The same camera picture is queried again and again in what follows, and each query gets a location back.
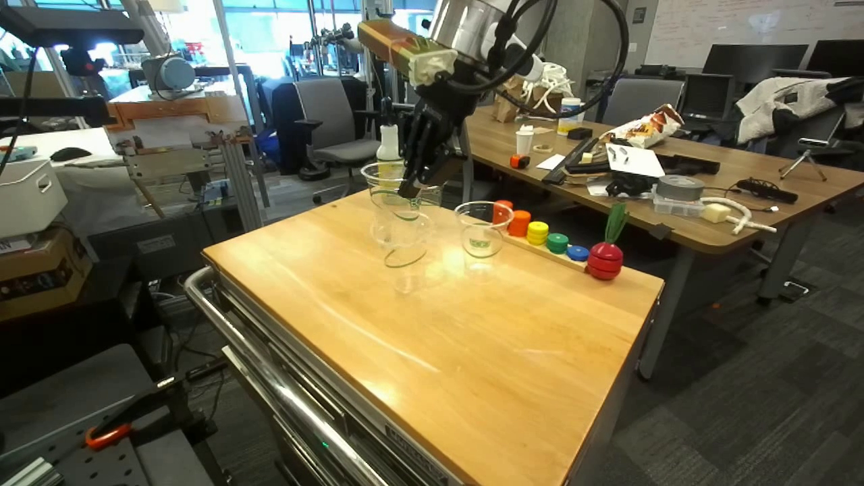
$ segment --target wire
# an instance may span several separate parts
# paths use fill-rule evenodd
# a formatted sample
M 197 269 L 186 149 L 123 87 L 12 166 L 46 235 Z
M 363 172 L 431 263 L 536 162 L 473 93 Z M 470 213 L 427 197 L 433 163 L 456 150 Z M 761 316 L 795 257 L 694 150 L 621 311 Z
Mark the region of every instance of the wire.
M 628 45 L 628 30 L 625 30 L 625 18 L 624 11 L 613 3 L 613 0 L 601 0 L 613 15 L 616 15 L 616 26 L 617 26 L 617 60 L 613 72 L 601 81 L 601 87 L 594 92 L 594 97 L 589 97 L 581 107 L 567 111 L 567 112 L 551 112 L 551 111 L 535 111 L 531 104 L 527 104 L 523 99 L 512 97 L 510 92 L 497 92 L 498 97 L 504 97 L 510 104 L 514 104 L 521 112 L 529 115 L 544 115 L 544 119 L 562 119 L 562 115 L 577 115 L 591 111 L 594 104 L 599 104 L 616 87 L 616 81 L 624 72 L 624 61 L 625 61 L 625 45 Z
M 216 381 L 216 392 L 213 392 L 213 401 L 211 401 L 211 421 L 216 421 L 216 409 L 221 405 L 224 378 L 227 378 L 227 370 L 217 370 L 217 381 Z
M 22 131 L 22 126 L 23 126 L 23 119 L 26 119 L 26 99 L 28 99 L 28 92 L 32 92 L 34 53 L 37 53 L 37 47 L 28 50 L 28 65 L 26 65 L 26 78 L 23 78 L 23 93 L 22 93 L 22 104 L 18 104 L 18 119 L 15 119 L 15 126 L 12 126 L 10 139 L 7 139 L 7 145 L 5 145 L 5 153 L 3 153 L 3 158 L 0 158 L 0 172 L 5 169 L 5 163 L 7 163 L 7 158 L 10 158 L 12 149 L 15 149 L 18 131 Z
M 531 8 L 535 3 L 536 3 L 536 0 L 527 0 L 512 15 L 502 15 L 498 24 L 512 22 L 512 26 L 514 26 L 518 15 L 521 15 L 527 8 Z M 446 74 L 443 81 L 446 81 L 451 89 L 464 92 L 464 93 L 482 93 L 482 92 L 491 92 L 491 89 L 502 87 L 502 84 L 504 84 L 510 74 L 514 74 L 514 72 L 521 69 L 521 65 L 540 47 L 543 38 L 544 38 L 544 33 L 547 33 L 547 24 L 551 24 L 552 15 L 555 15 L 555 8 L 558 8 L 558 0 L 547 0 L 547 3 L 544 3 L 543 18 L 540 18 L 540 24 L 536 24 L 529 45 L 527 45 L 527 47 L 521 50 L 521 55 L 518 55 L 514 61 L 510 61 L 498 74 L 487 78 L 486 84 L 460 84 L 460 81 L 448 78 L 448 74 Z
M 190 344 L 180 344 L 180 351 L 184 354 L 194 354 L 194 355 L 205 355 L 205 358 L 221 358 L 221 354 L 190 348 Z
M 726 222 L 734 224 L 734 235 L 743 232 L 744 226 L 752 226 L 752 228 L 764 228 L 764 232 L 778 232 L 778 226 L 770 226 L 770 224 L 761 224 L 761 222 L 752 222 L 752 209 L 737 200 L 729 200 L 729 197 L 701 197 L 699 204 L 726 204 L 726 208 L 734 208 L 739 215 L 726 215 Z

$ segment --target glass cup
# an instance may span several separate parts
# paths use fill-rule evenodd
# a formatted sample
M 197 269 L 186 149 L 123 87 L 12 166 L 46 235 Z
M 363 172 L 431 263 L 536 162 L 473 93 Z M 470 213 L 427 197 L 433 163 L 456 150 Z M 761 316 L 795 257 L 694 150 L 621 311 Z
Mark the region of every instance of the glass cup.
M 427 213 L 412 217 L 386 217 L 377 232 L 386 266 L 410 266 L 420 261 L 429 251 L 431 224 Z
M 366 180 L 369 200 L 374 204 L 374 222 L 369 232 L 377 242 L 386 236 L 382 232 L 390 217 L 412 222 L 420 215 L 420 204 L 440 200 L 437 185 L 420 185 L 416 197 L 398 193 L 404 162 L 369 162 L 359 172 Z
M 466 200 L 452 208 L 460 228 L 460 247 L 474 258 L 491 258 L 512 222 L 512 208 L 497 200 Z

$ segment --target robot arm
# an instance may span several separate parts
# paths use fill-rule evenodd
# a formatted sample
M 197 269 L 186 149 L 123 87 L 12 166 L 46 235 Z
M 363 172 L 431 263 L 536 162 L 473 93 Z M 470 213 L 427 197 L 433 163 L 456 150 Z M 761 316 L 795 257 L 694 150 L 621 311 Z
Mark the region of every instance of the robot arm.
M 544 6 L 535 35 L 514 60 L 506 60 L 504 47 L 518 18 L 540 3 Z M 621 55 L 606 81 L 609 87 L 625 60 L 625 22 L 613 0 L 601 3 L 613 8 L 621 30 Z M 464 119 L 474 111 L 474 103 L 531 61 L 555 6 L 558 0 L 473 0 L 452 45 L 431 43 L 386 18 L 359 24 L 359 41 L 371 55 L 404 72 L 417 93 L 408 139 L 401 142 L 404 182 L 398 192 L 404 197 L 412 197 L 417 182 L 433 180 L 448 157 L 452 131 L 460 130 Z M 597 104 L 604 93 L 606 89 L 599 89 L 581 111 Z

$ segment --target office chair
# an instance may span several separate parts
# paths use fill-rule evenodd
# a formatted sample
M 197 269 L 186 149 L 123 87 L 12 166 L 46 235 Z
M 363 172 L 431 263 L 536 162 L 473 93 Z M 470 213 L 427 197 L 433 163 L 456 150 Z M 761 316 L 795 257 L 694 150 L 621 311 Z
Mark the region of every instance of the office chair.
M 793 69 L 793 68 L 775 68 L 775 78 L 830 78 L 829 69 Z
M 59 60 L 65 65 L 65 72 L 69 74 L 76 93 L 84 93 L 84 97 L 107 93 L 105 78 L 99 74 L 105 69 L 105 60 L 91 60 L 86 45 L 69 45 L 59 50 Z
M 366 84 L 359 78 L 302 78 L 269 87 L 269 123 L 280 145 L 280 169 L 298 177 L 327 177 L 328 166 L 347 172 L 374 158 Z
M 766 150 L 790 158 L 790 163 L 780 169 L 780 177 L 788 177 L 799 163 L 809 162 L 818 177 L 826 180 L 818 162 L 851 153 L 848 145 L 838 142 L 845 120 L 842 104 L 809 119 L 793 119 L 784 111 L 775 111 L 772 120 L 775 138 L 770 139 Z
M 842 131 L 842 120 L 845 120 L 842 104 L 820 111 L 809 119 L 793 119 L 788 111 L 775 111 L 772 112 L 775 135 L 770 138 L 764 150 L 788 158 L 788 163 L 778 169 L 780 180 L 795 169 L 814 169 L 818 180 L 826 180 L 818 163 L 822 157 L 838 153 L 836 135 Z M 764 247 L 764 239 L 756 239 L 751 254 L 764 266 L 772 263 L 772 254 Z M 780 294 L 783 300 L 793 301 L 807 294 L 813 294 L 813 284 L 799 280 L 793 276 L 783 280 L 783 294 Z
M 641 119 L 663 103 L 676 104 L 680 92 L 680 78 L 617 78 L 599 120 L 625 123 Z

